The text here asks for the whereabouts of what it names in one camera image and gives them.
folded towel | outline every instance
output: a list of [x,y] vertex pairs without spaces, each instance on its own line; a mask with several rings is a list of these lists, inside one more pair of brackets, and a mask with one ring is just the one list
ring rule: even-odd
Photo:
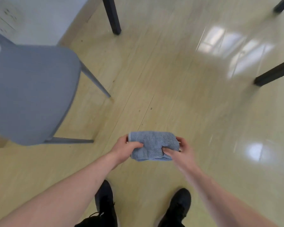
[[138,131],[128,134],[128,141],[138,141],[144,144],[142,148],[135,148],[131,158],[140,161],[170,161],[170,156],[164,154],[162,147],[179,151],[179,142],[170,132]]

shiny floor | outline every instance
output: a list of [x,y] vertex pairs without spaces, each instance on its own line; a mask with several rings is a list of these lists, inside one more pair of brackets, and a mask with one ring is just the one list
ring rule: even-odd
[[[71,49],[112,95],[84,75],[57,136],[94,144],[0,149],[0,218],[106,153],[130,131],[170,131],[194,147],[201,168],[284,226],[284,77],[253,79],[284,61],[280,0],[115,0],[112,34],[100,5]],[[170,196],[193,196],[186,226],[215,226],[171,162],[128,160],[108,179],[122,226],[153,226]],[[96,211],[94,201],[84,217]]]

shoe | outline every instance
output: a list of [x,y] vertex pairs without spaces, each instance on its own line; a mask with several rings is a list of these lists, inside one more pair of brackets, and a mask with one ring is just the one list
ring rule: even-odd
[[182,188],[172,197],[169,207],[159,222],[158,227],[166,226],[167,223],[181,223],[186,217],[191,204],[190,192]]
[[114,208],[114,195],[110,184],[104,180],[95,195],[95,203],[99,217],[109,226],[118,227],[117,215]]

leg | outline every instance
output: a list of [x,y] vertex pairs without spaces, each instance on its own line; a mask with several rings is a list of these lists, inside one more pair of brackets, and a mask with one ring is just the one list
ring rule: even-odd
[[117,221],[117,215],[114,208],[114,196],[110,184],[104,180],[98,192],[95,195],[95,203],[98,216],[85,218],[75,227],[120,227]]
[[121,33],[121,27],[118,19],[118,14],[114,0],[103,0],[104,7],[110,22],[113,33],[119,35]]
[[90,80],[98,87],[100,90],[108,97],[110,98],[110,94],[106,89],[102,86],[102,84],[97,80],[97,78],[91,73],[91,71],[81,62],[81,70],[82,72],[90,78]]
[[170,201],[170,205],[158,227],[184,227],[181,223],[190,208],[191,196],[187,189],[178,190]]
[[257,86],[263,86],[282,76],[284,76],[284,62],[255,78],[254,84]]
[[93,140],[87,139],[68,139],[68,138],[58,138],[52,137],[50,140],[44,141],[44,144],[73,144],[73,143],[93,143]]
[[273,11],[275,13],[281,13],[284,10],[284,0],[281,0],[279,4],[277,4],[274,8]]

black pants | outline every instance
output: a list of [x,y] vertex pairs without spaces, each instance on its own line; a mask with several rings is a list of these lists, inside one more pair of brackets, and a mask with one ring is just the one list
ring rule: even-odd
[[[79,224],[76,224],[75,227],[111,227],[112,224],[105,218],[99,216],[93,216],[84,219]],[[162,223],[160,227],[185,227],[181,222],[177,220],[168,220],[165,223]]]

